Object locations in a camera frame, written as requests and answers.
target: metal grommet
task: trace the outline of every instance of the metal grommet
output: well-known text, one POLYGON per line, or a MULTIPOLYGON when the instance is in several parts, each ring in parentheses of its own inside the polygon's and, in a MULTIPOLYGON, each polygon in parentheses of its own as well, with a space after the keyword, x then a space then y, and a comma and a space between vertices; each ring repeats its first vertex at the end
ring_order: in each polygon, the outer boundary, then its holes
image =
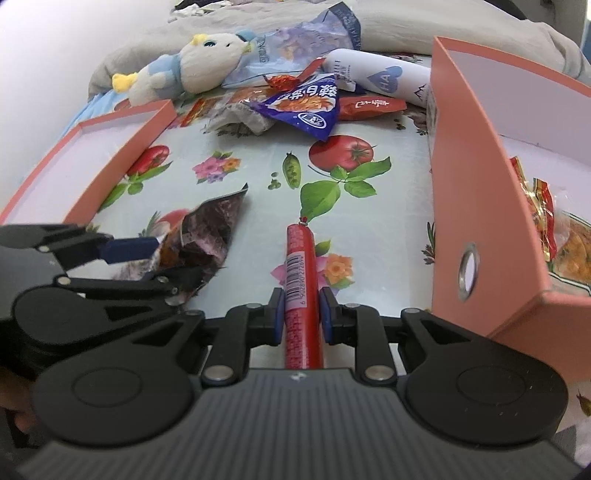
POLYGON ((457 296, 461 301, 466 301, 472 294, 478 279, 479 266, 480 255, 476 249, 476 244, 470 242, 464 249, 460 260, 460 268, 457 272, 457 296))

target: cylindrical container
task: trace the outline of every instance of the cylindrical container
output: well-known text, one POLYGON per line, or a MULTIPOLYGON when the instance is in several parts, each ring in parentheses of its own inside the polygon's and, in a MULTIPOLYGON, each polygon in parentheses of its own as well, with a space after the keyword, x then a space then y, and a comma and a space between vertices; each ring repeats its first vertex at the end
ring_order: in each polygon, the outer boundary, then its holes
POLYGON ((427 106, 431 69, 423 65, 338 48, 326 56, 322 68, 325 72, 335 73, 339 80, 355 82, 366 90, 401 98, 424 108, 427 106))

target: red packaged snack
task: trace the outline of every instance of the red packaged snack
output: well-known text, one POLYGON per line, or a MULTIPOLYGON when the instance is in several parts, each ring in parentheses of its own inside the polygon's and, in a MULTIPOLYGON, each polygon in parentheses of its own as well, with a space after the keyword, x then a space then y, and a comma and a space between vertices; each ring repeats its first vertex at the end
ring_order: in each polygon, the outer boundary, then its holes
POLYGON ((287 227, 285 368, 323 367, 314 235, 302 222, 287 227))
POLYGON ((364 120, 385 113, 406 110, 406 102, 381 95, 339 97, 339 120, 364 120))

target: logo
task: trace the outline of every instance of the logo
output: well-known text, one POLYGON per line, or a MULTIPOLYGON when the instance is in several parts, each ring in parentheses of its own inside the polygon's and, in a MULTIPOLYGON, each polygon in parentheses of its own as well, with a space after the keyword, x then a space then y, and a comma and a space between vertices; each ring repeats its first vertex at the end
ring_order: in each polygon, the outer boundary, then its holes
POLYGON ((368 80, 383 92, 393 94, 398 88, 398 77, 402 75, 402 68, 398 66, 388 67, 381 72, 374 73, 368 80))
POLYGON ((294 381, 294 382, 299 382, 303 379, 305 379, 308 375, 306 375, 304 372, 298 372, 295 373, 293 375, 290 375, 290 378, 294 381))
POLYGON ((297 118, 314 128, 326 128, 326 121, 315 113, 298 113, 297 118))

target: yellow horn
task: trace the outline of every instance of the yellow horn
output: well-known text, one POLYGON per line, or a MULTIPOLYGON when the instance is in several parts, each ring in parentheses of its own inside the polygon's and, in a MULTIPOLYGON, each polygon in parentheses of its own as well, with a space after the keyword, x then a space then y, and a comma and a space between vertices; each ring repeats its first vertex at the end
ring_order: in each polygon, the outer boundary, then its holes
POLYGON ((197 45, 199 43, 203 43, 206 40, 207 40, 207 34, 198 33, 197 35, 193 36, 193 39, 191 40, 191 45, 197 45))

